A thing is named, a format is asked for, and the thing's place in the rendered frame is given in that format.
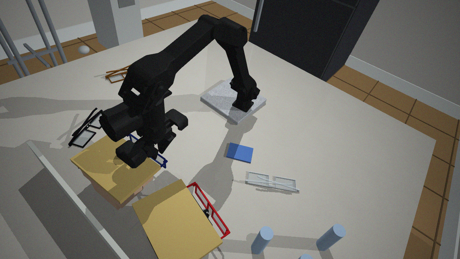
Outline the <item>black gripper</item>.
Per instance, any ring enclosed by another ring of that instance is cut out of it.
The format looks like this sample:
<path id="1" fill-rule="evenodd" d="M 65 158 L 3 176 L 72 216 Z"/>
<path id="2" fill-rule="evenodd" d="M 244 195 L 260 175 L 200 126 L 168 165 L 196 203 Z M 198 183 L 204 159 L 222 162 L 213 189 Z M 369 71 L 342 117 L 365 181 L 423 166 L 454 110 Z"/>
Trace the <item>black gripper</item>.
<path id="1" fill-rule="evenodd" d="M 141 127 L 142 137 L 135 143 L 126 141 L 116 149 L 116 155 L 131 168 L 137 168 L 147 157 L 156 160 L 158 152 L 163 154 L 171 141 L 176 137 L 171 126 L 176 125 L 179 131 L 188 126 L 188 119 L 175 109 L 165 113 L 162 121 L 156 124 L 146 124 Z M 154 144 L 158 145 L 156 149 Z"/>

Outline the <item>blue cylinder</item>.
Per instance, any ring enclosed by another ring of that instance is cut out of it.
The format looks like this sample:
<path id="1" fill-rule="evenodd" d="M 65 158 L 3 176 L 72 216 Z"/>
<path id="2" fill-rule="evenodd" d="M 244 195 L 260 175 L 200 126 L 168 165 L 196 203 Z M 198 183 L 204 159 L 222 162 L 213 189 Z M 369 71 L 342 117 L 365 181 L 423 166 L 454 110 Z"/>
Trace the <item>blue cylinder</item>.
<path id="1" fill-rule="evenodd" d="M 333 244 L 342 239 L 345 235 L 345 228 L 340 224 L 335 224 L 317 240 L 317 247 L 321 251 L 326 251 Z"/>
<path id="2" fill-rule="evenodd" d="M 301 255 L 301 257 L 298 258 L 298 259 L 313 259 L 313 258 L 312 258 L 312 256 L 310 256 L 309 254 L 303 254 L 303 255 Z"/>
<path id="3" fill-rule="evenodd" d="M 266 248 L 268 243 L 274 236 L 273 230 L 268 227 L 264 226 L 260 229 L 257 237 L 255 238 L 254 242 L 251 245 L 251 250 L 254 254 L 261 254 L 263 250 Z"/>

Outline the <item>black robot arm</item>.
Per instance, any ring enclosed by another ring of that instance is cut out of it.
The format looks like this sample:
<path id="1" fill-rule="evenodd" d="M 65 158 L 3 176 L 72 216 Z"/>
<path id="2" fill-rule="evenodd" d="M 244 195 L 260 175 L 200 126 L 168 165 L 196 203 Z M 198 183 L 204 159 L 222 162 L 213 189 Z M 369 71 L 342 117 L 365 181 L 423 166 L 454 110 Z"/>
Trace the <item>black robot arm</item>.
<path id="1" fill-rule="evenodd" d="M 164 99 L 172 94 L 169 88 L 176 73 L 216 40 L 226 51 L 234 78 L 230 85 L 237 92 L 235 108 L 245 113 L 252 107 L 260 90 L 249 75 L 243 46 L 248 31 L 227 17 L 220 19 L 203 14 L 191 28 L 157 54 L 145 55 L 128 68 L 118 95 L 123 102 L 102 111 L 99 123 L 111 140 L 117 142 L 132 132 L 142 137 L 141 127 L 156 124 L 165 117 Z M 131 90 L 137 90 L 136 95 Z"/>

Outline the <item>blue flat rectangular block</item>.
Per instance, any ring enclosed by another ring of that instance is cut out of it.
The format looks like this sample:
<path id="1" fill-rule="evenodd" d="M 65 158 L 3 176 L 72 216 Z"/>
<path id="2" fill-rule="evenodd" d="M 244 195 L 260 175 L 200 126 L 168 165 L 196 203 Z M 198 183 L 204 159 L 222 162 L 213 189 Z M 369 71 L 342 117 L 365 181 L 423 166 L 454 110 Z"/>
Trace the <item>blue flat rectangular block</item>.
<path id="1" fill-rule="evenodd" d="M 252 153 L 253 148 L 230 142 L 226 157 L 251 163 Z"/>

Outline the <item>brown glasses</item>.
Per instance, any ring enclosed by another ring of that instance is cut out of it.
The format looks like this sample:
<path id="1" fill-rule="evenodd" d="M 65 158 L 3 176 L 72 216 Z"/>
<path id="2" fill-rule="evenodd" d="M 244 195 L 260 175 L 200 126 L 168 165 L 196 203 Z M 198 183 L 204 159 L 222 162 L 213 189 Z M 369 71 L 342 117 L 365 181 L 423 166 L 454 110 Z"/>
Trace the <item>brown glasses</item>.
<path id="1" fill-rule="evenodd" d="M 122 69 L 118 69 L 118 70 L 114 70 L 114 71 L 109 71 L 109 72 L 106 72 L 106 73 L 110 73 L 109 75 L 106 75 L 105 78 L 109 79 L 111 83 L 115 83 L 115 82 L 119 82 L 119 81 L 123 81 L 125 79 L 125 77 L 123 76 L 123 74 L 126 74 L 127 72 L 125 70 L 128 70 L 127 68 L 129 67 L 130 65 L 128 66 L 125 66 L 124 68 Z M 125 72 L 122 72 L 122 73 L 117 73 L 117 72 L 120 72 L 120 71 L 125 71 Z M 113 73 L 112 73 L 113 72 Z M 115 75 L 113 75 L 114 73 L 117 73 Z"/>

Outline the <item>white flat panel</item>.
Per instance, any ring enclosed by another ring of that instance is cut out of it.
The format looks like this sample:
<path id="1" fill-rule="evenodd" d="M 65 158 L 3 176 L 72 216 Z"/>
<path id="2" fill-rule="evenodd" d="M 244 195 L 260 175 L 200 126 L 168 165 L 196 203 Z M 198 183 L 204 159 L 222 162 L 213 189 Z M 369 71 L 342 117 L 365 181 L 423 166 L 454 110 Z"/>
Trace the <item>white flat panel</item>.
<path id="1" fill-rule="evenodd" d="M 37 149 L 37 147 L 33 144 L 30 140 L 27 142 L 30 149 L 39 159 L 40 163 L 44 166 L 47 172 L 51 175 L 51 177 L 55 180 L 55 182 L 59 185 L 59 187 L 63 190 L 63 192 L 68 196 L 68 198 L 73 202 L 73 204 L 77 207 L 77 209 L 82 213 L 85 219 L 90 223 L 90 225 L 94 228 L 94 230 L 99 234 L 102 240 L 108 245 L 108 247 L 112 250 L 112 252 L 116 255 L 118 259 L 129 259 L 128 256 L 122 251 L 120 246 L 113 240 L 113 238 L 108 234 L 105 228 L 99 223 L 99 221 L 93 216 L 93 214 L 86 208 L 83 202 L 78 198 L 78 196 L 71 190 L 68 184 L 64 181 L 64 179 L 59 175 L 59 173 L 51 166 L 48 160 L 44 157 L 43 154 Z"/>

